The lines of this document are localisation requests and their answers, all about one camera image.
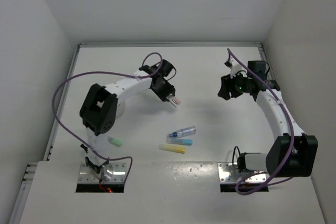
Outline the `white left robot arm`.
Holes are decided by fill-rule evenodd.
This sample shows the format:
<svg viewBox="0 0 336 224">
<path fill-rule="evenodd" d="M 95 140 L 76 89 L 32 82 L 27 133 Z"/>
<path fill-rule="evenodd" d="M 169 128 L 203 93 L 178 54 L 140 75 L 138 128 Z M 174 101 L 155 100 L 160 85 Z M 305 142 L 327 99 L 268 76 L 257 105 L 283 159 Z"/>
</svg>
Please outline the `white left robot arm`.
<svg viewBox="0 0 336 224">
<path fill-rule="evenodd" d="M 107 154 L 108 132 L 116 118 L 123 113 L 126 99 L 150 89 L 163 102 L 173 106 L 180 104 L 175 97 L 175 87 L 166 77 L 175 67 L 163 60 L 160 66 L 142 66 L 130 78 L 124 78 L 112 84 L 90 87 L 80 109 L 80 117 L 86 128 L 88 144 L 86 165 L 96 174 L 109 163 Z"/>
</svg>

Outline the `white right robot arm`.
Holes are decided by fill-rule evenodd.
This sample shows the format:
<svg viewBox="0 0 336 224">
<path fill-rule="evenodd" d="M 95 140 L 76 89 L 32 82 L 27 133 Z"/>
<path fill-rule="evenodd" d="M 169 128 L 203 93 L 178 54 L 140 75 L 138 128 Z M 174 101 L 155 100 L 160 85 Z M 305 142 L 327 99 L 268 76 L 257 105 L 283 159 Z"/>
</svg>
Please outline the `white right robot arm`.
<svg viewBox="0 0 336 224">
<path fill-rule="evenodd" d="M 294 121 L 282 100 L 276 80 L 268 79 L 265 61 L 249 61 L 251 72 L 243 74 L 233 59 L 225 62 L 230 74 L 221 77 L 218 96 L 224 100 L 251 95 L 262 109 L 274 136 L 267 154 L 242 153 L 236 168 L 241 172 L 261 171 L 275 177 L 308 177 L 312 173 L 318 148 L 315 136 L 308 135 Z"/>
</svg>

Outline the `clear blue-capped glue bottle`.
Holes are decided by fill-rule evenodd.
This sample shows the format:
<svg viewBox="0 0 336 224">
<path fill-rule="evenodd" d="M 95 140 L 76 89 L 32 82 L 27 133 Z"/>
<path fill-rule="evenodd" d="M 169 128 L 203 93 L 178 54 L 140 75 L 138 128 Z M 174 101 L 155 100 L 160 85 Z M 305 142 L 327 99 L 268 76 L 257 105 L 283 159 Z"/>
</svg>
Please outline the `clear blue-capped glue bottle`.
<svg viewBox="0 0 336 224">
<path fill-rule="evenodd" d="M 186 127 L 175 132 L 169 133 L 168 137 L 170 138 L 182 138 L 185 136 L 190 136 L 196 133 L 196 128 L 194 126 Z"/>
</svg>

